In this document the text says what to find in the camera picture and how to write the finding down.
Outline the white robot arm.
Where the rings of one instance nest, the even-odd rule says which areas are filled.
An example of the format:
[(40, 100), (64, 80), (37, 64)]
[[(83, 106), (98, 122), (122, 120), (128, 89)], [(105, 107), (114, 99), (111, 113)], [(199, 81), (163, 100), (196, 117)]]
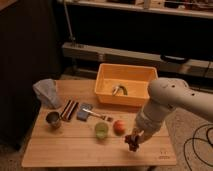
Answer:
[(213, 94), (192, 90), (182, 79), (165, 77), (151, 81), (147, 90), (149, 100), (137, 113), (131, 134), (131, 140), (137, 144), (144, 143), (158, 132), (176, 108), (213, 122)]

